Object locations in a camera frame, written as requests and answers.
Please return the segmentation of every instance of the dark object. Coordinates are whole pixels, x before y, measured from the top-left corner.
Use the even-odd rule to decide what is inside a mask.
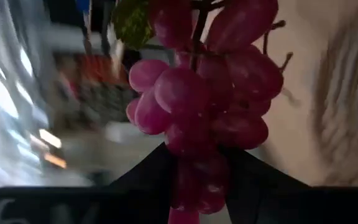
[[[115,8],[115,1],[105,1],[103,2],[103,24],[101,30],[101,39],[102,39],[102,51],[104,56],[110,57],[110,43],[107,39],[108,26],[111,21],[111,12]]]
[[[104,186],[107,183],[108,172],[106,171],[95,171],[90,173],[89,179],[94,183],[95,186]]]
[[[312,188],[244,151],[223,151],[232,223],[358,223],[357,188]],[[166,224],[174,165],[162,144],[108,187],[0,189],[0,223]]]
[[[132,66],[141,59],[142,57],[140,56],[140,52],[127,48],[125,49],[124,56],[122,58],[122,64],[124,65],[127,71],[127,75],[128,75],[128,71],[132,68]]]

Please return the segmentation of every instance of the pink grape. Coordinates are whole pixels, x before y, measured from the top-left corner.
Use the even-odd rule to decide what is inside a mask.
[[[284,78],[280,69],[253,45],[228,55],[226,61],[235,88],[250,101],[268,101],[281,92]]]
[[[205,116],[176,120],[166,130],[165,137],[168,150],[179,157],[199,158],[216,150],[209,135],[209,119]]]
[[[203,112],[209,92],[204,80],[185,68],[169,68],[155,82],[155,98],[173,116]]]
[[[231,0],[216,16],[206,45],[217,53],[235,52],[253,43],[272,26],[277,0]]]
[[[257,102],[249,101],[244,94],[235,92],[234,101],[232,102],[229,111],[263,116],[269,111],[271,104],[271,100]]]
[[[266,141],[269,129],[260,116],[224,113],[213,121],[216,139],[228,147],[254,149]]]
[[[183,49],[178,49],[175,51],[175,65],[179,68],[190,68],[190,60],[191,60],[191,51],[193,50],[193,44],[190,44]],[[206,52],[205,45],[200,42],[199,43],[199,54],[203,54]],[[197,58],[197,67],[200,64],[200,58]]]
[[[197,159],[192,164],[204,185],[204,190],[214,194],[226,194],[230,176],[226,158],[216,152],[213,156]]]
[[[132,100],[128,104],[127,109],[126,109],[128,120],[134,125],[136,125],[135,112],[136,112],[136,108],[137,108],[137,104],[139,103],[139,100],[140,100],[140,98],[136,98],[136,99]]]
[[[225,205],[224,196],[214,194],[207,190],[201,191],[200,201],[198,204],[198,212],[202,214],[212,214],[219,212]]]
[[[143,93],[135,113],[137,127],[146,134],[160,134],[171,122],[171,116],[155,100],[154,88]]]
[[[201,182],[195,175],[194,169],[189,162],[179,159],[171,207],[180,211],[195,211],[200,191]]]
[[[218,114],[227,110],[233,98],[233,86],[224,58],[202,56],[197,73],[206,81],[211,94],[209,112]]]
[[[129,83],[139,93],[154,86],[155,81],[169,66],[160,60],[141,60],[129,71]]]
[[[193,32],[190,0],[150,0],[149,22],[161,44],[178,49]]]
[[[198,212],[183,212],[171,208],[169,211],[168,224],[200,224]]]

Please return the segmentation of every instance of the grape stem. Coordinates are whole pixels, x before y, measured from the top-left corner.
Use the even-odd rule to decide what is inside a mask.
[[[193,50],[191,52],[191,60],[190,60],[190,67],[193,71],[197,71],[197,57],[198,57],[197,54],[200,48],[200,38],[205,28],[205,23],[208,17],[209,9],[213,5],[212,2],[213,2],[212,0],[202,0],[202,1],[198,1],[197,3],[200,7],[198,9],[200,13],[198,14],[197,24],[193,34],[193,39],[192,39]]]
[[[287,24],[287,22],[285,22],[284,20],[280,20],[280,21],[274,23],[272,25],[272,27],[270,28],[270,30],[265,33],[265,35],[264,35],[264,47],[263,47],[264,55],[267,55],[267,44],[269,42],[269,34],[270,34],[270,32],[272,30],[275,30],[275,29],[278,29],[278,28],[283,28],[283,27],[286,26],[286,24]]]
[[[285,58],[285,61],[283,65],[280,67],[280,72],[283,73],[284,70],[287,68],[288,63],[290,62],[291,58],[293,57],[293,53],[287,53],[287,57]]]

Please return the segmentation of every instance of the leaf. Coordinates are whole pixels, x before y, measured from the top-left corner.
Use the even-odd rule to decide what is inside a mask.
[[[123,0],[112,13],[117,39],[127,47],[139,50],[153,37],[147,18],[148,0]]]

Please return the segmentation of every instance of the white number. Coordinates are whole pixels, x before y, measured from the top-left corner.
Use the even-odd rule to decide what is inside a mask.
[[[10,204],[15,202],[14,199],[4,199],[0,200],[0,224],[30,224],[27,220],[23,218],[10,218],[7,220],[2,219],[2,213],[4,209]]]

